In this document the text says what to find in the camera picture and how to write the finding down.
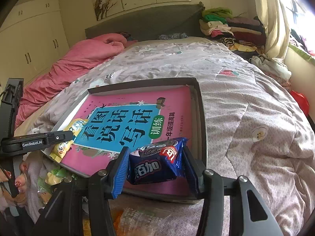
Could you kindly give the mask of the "left hand red nails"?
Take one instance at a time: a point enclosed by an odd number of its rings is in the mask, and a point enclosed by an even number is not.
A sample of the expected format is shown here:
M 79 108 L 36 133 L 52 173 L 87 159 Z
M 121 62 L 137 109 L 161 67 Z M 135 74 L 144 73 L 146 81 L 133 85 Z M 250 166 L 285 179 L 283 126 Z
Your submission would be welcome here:
M 27 206 L 27 171 L 29 165 L 22 161 L 19 165 L 20 175 L 13 176 L 13 168 L 10 168 L 5 160 L 1 160 L 1 211 L 6 208 Z

